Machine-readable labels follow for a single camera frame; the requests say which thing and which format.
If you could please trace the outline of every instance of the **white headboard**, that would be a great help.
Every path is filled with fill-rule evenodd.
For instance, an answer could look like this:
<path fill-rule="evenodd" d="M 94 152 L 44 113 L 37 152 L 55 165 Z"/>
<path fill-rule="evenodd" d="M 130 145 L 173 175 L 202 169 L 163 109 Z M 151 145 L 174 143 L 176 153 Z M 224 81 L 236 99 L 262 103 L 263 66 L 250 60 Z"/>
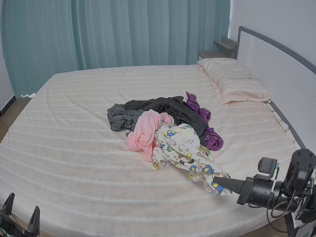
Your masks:
<path fill-rule="evenodd" d="M 268 89 L 301 147 L 316 154 L 316 67 L 286 46 L 239 27 L 236 59 Z"/>

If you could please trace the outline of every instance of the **wooden floor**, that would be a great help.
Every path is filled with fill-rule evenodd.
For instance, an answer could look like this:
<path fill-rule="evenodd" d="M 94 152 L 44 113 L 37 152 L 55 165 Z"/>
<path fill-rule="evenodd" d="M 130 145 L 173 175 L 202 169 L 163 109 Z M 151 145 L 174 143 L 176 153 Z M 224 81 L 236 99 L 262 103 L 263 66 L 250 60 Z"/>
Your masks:
<path fill-rule="evenodd" d="M 21 111 L 24 107 L 28 104 L 31 100 L 30 97 L 19 97 L 6 111 L 6 113 L 0 117 L 0 142 L 2 141 L 3 137 L 6 135 L 7 131 L 9 130 L 10 126 L 13 124 L 15 119 L 19 116 Z M 17 216 L 15 218 L 18 220 L 18 224 L 20 224 L 23 228 L 27 228 L 27 223 L 23 222 Z M 286 231 L 285 221 L 284 218 L 280 218 L 274 221 L 273 226 L 279 230 Z M 50 235 L 45 234 L 43 232 L 40 233 L 41 237 L 50 237 Z M 256 229 L 252 232 L 242 235 L 241 237 L 283 237 L 286 234 L 280 233 L 272 229 L 269 225 L 265 225 L 259 229 Z"/>

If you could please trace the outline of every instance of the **purple satin clothing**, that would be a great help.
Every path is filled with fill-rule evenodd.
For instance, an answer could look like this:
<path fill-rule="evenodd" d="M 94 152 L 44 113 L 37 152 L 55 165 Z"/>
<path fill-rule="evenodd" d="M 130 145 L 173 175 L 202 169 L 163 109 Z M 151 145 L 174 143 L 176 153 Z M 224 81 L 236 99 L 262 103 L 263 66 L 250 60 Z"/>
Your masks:
<path fill-rule="evenodd" d="M 197 97 L 194 94 L 186 92 L 188 100 L 186 104 L 196 113 L 198 113 L 208 124 L 211 118 L 211 112 L 208 109 L 200 108 L 200 105 L 197 102 Z M 207 126 L 205 128 L 205 147 L 212 151 L 217 151 L 223 146 L 223 139 L 214 132 L 214 128 Z"/>

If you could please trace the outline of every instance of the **striped bed sheet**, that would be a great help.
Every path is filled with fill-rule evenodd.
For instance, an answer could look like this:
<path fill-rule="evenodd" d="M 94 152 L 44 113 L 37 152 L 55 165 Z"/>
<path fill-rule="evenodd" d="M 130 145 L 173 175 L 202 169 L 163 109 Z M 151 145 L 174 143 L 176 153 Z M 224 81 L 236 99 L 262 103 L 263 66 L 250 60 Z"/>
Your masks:
<path fill-rule="evenodd" d="M 13 213 L 53 236 L 231 236 L 267 223 L 264 209 L 216 196 L 188 173 L 157 170 L 113 132 L 106 110 L 115 103 L 194 93 L 211 111 L 224 145 L 212 152 L 232 178 L 257 173 L 262 157 L 278 159 L 285 176 L 295 146 L 261 102 L 219 105 L 197 65 L 91 69 L 54 75 L 0 144 L 0 203 L 15 193 Z"/>

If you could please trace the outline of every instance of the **curtain fold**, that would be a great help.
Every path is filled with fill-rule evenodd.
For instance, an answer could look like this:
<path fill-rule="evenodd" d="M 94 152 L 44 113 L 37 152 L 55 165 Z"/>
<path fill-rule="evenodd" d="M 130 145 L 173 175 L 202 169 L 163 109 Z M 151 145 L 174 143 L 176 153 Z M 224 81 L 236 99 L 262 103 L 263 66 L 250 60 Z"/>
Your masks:
<path fill-rule="evenodd" d="M 3 55 L 16 96 L 55 73 L 195 64 L 229 13 L 230 0 L 3 0 Z"/>

